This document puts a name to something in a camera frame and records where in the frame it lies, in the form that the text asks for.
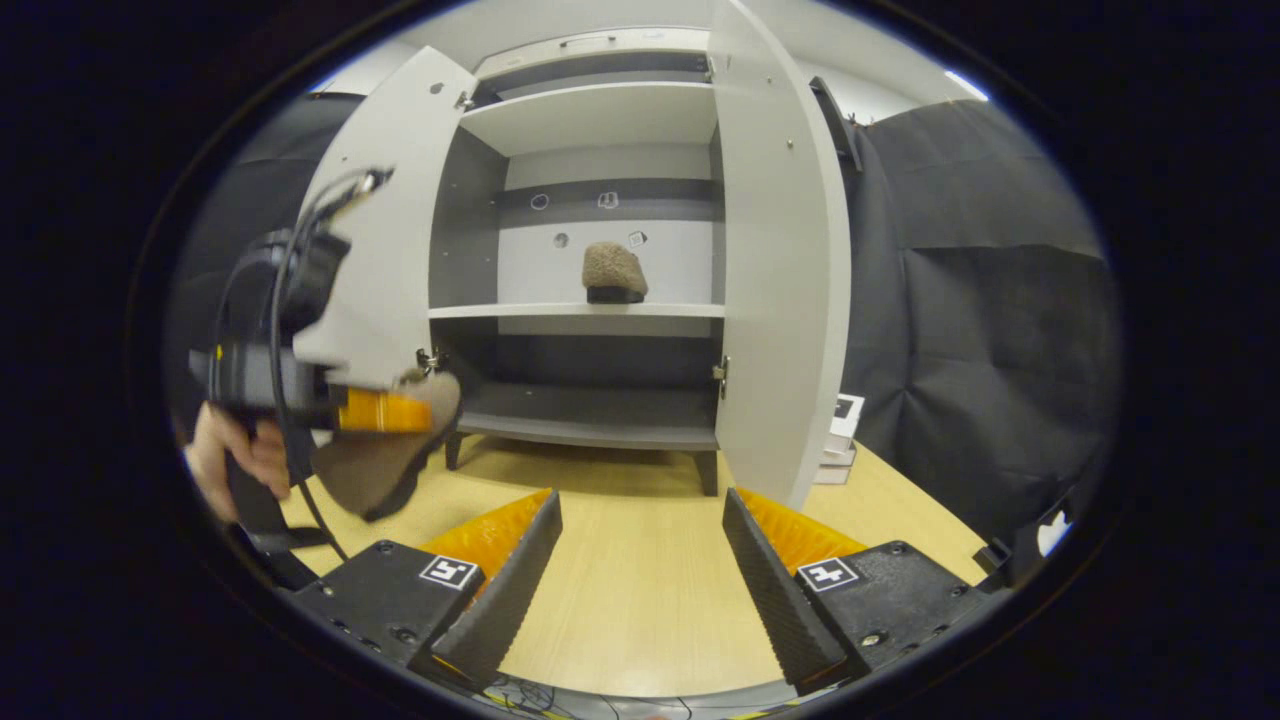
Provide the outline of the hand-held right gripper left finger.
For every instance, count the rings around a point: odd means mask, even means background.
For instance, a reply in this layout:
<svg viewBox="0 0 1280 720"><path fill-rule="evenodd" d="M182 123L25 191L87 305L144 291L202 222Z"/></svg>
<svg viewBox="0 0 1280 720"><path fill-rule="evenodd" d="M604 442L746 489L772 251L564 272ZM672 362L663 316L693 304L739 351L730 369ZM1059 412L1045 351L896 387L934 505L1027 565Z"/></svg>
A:
<svg viewBox="0 0 1280 720"><path fill-rule="evenodd" d="M544 488L419 547L379 541L291 598L417 676L481 692L524 624L563 528Z"/></svg>

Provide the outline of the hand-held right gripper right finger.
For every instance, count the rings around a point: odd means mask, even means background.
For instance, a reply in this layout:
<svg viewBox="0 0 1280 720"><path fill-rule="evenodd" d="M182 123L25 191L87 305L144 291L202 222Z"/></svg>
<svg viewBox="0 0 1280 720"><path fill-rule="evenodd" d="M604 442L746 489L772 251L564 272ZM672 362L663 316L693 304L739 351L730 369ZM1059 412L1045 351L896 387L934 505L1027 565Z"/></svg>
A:
<svg viewBox="0 0 1280 720"><path fill-rule="evenodd" d="M722 527L785 682L800 696L919 653L993 600L905 541L867 546L748 489Z"/></svg>

